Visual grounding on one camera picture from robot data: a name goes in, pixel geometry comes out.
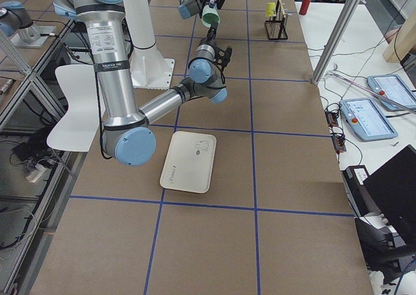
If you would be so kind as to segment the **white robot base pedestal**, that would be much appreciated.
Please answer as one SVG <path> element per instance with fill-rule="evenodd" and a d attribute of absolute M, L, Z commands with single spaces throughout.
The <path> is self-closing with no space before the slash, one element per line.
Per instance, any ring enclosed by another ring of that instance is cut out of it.
<path fill-rule="evenodd" d="M 148 0 L 124 0 L 123 3 L 133 45 L 129 58 L 133 86 L 166 90 L 170 87 L 175 60 L 164 58 L 157 48 Z"/>

